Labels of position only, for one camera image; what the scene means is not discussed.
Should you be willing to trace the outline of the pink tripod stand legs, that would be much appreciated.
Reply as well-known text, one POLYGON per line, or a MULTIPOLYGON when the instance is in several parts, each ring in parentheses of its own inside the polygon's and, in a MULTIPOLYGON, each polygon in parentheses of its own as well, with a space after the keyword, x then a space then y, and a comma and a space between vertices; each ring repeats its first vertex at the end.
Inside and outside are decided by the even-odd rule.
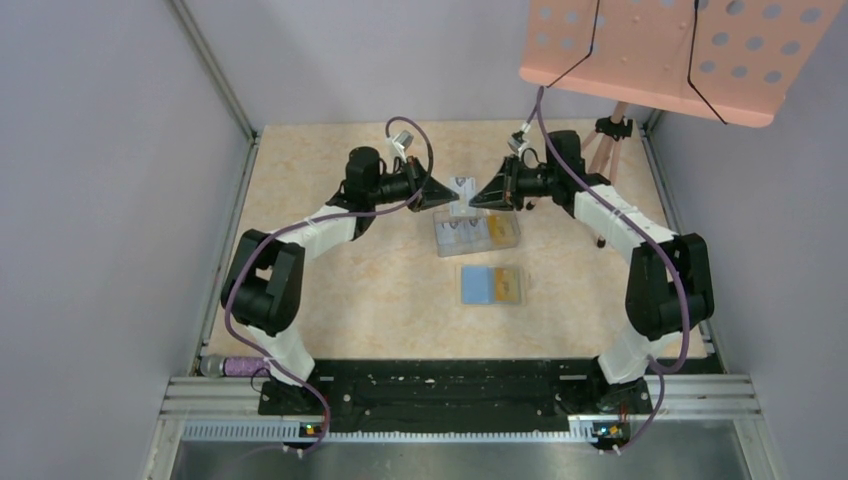
POLYGON ((619 101, 613 113, 595 122, 585 139, 574 131, 544 134, 546 160, 533 169, 539 184, 532 197, 550 197, 571 216, 576 215, 576 199, 592 200, 587 188, 611 187, 617 179, 621 141, 633 132, 626 117, 628 104, 619 101))

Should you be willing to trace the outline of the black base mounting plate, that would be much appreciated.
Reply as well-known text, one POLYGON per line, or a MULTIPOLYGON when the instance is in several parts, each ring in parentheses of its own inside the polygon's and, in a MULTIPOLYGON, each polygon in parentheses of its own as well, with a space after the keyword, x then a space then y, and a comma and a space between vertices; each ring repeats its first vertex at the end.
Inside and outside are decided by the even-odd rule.
POLYGON ((653 403, 645 379, 606 384, 596 361, 320 360, 297 387, 269 379, 262 416, 330 414, 332 433, 565 432, 578 414, 629 418, 653 403))

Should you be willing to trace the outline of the clear plastic card tray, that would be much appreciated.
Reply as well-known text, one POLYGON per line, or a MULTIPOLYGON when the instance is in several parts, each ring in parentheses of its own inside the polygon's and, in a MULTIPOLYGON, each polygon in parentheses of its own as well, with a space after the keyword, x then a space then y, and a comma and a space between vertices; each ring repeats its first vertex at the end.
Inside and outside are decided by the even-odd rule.
POLYGON ((437 255, 441 258, 515 248, 521 230, 516 215, 506 211, 483 211, 476 216, 433 214, 437 255))

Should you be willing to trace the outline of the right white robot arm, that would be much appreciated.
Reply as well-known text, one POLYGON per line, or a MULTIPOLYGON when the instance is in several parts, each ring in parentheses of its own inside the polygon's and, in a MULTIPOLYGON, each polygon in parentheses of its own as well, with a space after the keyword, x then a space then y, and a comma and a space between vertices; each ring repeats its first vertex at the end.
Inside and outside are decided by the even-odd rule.
POLYGON ((546 159, 530 166, 524 160, 531 150, 525 132, 513 133, 508 140, 511 155, 470 203, 519 211, 528 198, 548 197, 627 262, 628 323, 614 343, 593 358, 586 385, 589 404, 612 412, 673 343, 680 347, 678 356, 661 372, 675 373, 685 364, 693 328, 714 312, 708 249, 700 235, 659 225, 625 200, 606 176, 587 172, 575 131, 551 132, 544 140, 546 159))

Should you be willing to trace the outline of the silver vip card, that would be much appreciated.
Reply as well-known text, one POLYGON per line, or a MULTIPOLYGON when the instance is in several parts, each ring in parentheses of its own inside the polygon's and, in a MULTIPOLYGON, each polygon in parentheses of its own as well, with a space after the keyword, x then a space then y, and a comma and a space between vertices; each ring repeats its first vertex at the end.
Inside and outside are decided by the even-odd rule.
POLYGON ((470 176, 453 176, 449 180, 449 187, 458 196, 457 200, 450 203, 450 215, 460 218, 476 216, 477 209, 469 204, 477 192, 476 179, 470 176))
POLYGON ((460 218, 436 225, 440 245, 459 245, 487 241, 489 231, 484 218, 460 218))

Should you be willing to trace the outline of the pink music stand desk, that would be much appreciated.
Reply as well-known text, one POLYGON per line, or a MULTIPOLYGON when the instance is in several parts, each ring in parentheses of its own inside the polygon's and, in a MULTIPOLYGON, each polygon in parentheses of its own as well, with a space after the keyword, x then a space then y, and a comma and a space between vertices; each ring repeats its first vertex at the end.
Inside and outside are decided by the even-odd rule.
POLYGON ((842 1, 532 1, 528 83, 761 128, 842 1))

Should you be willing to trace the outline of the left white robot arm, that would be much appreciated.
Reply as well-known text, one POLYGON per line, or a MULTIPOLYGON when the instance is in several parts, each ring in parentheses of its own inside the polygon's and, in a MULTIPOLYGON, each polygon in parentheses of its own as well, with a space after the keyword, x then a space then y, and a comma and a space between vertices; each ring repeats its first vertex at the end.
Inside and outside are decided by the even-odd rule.
POLYGON ((360 238, 379 215, 428 210, 457 198, 417 158, 396 158, 387 170, 376 149, 361 146, 350 151, 338 190, 315 214, 276 232, 241 235, 220 294, 225 327, 267 360, 292 410, 308 413, 321 397, 309 379, 315 361, 293 325, 307 263, 360 238))

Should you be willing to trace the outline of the purple glitter microphone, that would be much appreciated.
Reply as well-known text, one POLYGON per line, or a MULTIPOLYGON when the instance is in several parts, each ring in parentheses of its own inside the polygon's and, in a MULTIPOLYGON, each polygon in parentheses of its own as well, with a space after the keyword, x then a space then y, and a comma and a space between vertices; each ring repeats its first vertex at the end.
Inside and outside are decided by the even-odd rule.
POLYGON ((207 355, 200 359, 198 372, 208 378, 268 377, 268 362, 262 357, 207 355))

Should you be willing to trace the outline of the aluminium frame rail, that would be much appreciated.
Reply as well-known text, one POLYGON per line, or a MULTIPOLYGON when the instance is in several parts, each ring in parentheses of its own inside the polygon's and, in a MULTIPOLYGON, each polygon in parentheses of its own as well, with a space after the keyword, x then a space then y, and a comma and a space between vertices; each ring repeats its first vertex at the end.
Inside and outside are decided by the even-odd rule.
POLYGON ((668 382, 636 450, 595 448, 601 418, 516 432, 410 430, 318 435, 316 416, 262 416, 244 378, 173 379, 144 477, 185 477, 190 443, 208 443, 199 474, 216 479, 783 479, 750 381, 739 375, 668 382))

